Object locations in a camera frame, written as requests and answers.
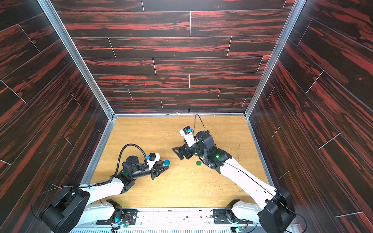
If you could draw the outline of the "blue paint jar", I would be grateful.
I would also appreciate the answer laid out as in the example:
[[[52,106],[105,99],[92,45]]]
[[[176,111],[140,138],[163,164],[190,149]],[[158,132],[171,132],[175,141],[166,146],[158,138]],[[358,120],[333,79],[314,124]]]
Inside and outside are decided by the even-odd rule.
[[[170,166],[170,160],[165,160],[164,162],[163,162],[163,166],[164,167],[169,167]]]

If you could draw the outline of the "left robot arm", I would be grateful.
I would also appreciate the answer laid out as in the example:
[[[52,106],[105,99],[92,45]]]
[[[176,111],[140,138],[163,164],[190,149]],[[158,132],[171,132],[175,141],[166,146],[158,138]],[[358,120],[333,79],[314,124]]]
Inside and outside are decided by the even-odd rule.
[[[109,197],[129,191],[139,177],[149,175],[155,179],[169,168],[170,161],[162,161],[158,153],[150,153],[144,163],[133,155],[122,166],[122,170],[107,181],[63,187],[39,218],[55,233],[69,233],[76,226],[91,222],[110,225],[113,230],[130,225],[132,215]]]

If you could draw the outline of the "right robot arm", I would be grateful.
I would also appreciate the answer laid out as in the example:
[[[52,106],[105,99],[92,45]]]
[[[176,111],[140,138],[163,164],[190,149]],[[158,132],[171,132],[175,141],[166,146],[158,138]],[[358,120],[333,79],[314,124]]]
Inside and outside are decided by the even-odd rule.
[[[296,217],[291,195],[286,189],[278,190],[247,171],[228,152],[217,148],[209,131],[195,135],[187,126],[180,130],[180,135],[185,144],[173,148],[179,159],[198,156],[204,165],[233,181],[257,203],[257,207],[253,207],[239,199],[231,201],[225,208],[229,223],[246,220],[260,224],[267,233],[286,231]]]

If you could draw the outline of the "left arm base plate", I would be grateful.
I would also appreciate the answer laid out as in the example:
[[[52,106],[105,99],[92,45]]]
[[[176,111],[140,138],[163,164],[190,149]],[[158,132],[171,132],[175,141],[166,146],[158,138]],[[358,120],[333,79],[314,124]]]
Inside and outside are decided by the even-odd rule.
[[[137,209],[121,209],[115,210],[113,215],[107,220],[98,220],[98,226],[112,226],[112,227],[128,227],[135,225],[137,220]]]

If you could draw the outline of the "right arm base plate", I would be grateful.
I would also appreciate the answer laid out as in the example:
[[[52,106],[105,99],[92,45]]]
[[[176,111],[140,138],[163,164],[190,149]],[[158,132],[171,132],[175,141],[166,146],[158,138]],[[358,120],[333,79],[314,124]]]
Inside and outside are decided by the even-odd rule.
[[[246,219],[238,219],[231,210],[226,210],[225,208],[220,209],[212,209],[210,211],[210,216],[214,219],[214,223],[216,225],[222,225],[222,224],[231,224],[231,225],[237,225],[237,224],[253,224],[252,221],[246,220]]]

